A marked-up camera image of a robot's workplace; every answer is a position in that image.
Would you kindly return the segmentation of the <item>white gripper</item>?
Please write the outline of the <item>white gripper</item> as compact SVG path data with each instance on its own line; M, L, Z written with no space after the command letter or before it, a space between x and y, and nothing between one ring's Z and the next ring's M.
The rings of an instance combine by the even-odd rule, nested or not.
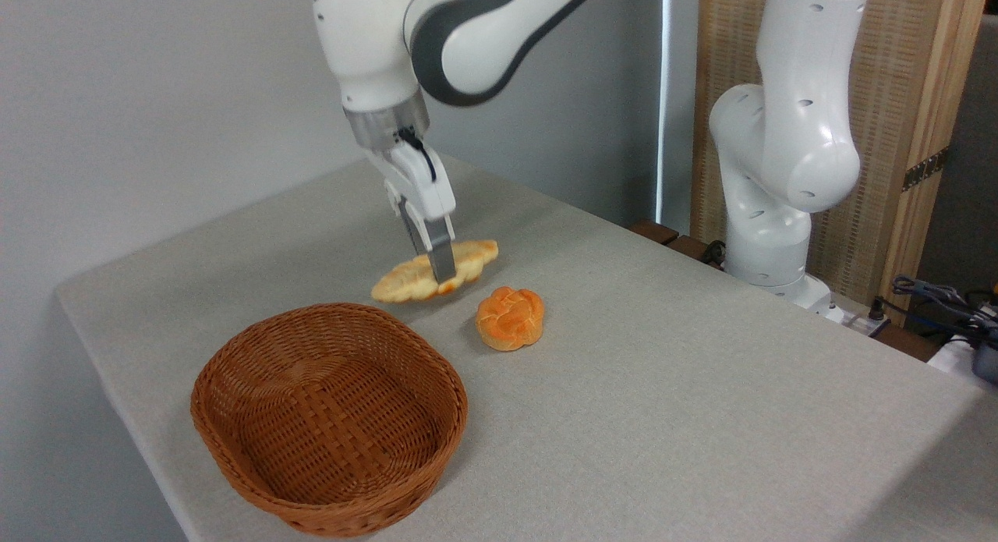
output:
M443 162L415 131L402 130L386 150L366 150L384 177L393 211L402 218L417 254L424 254L438 284L455 278L450 215L456 208Z

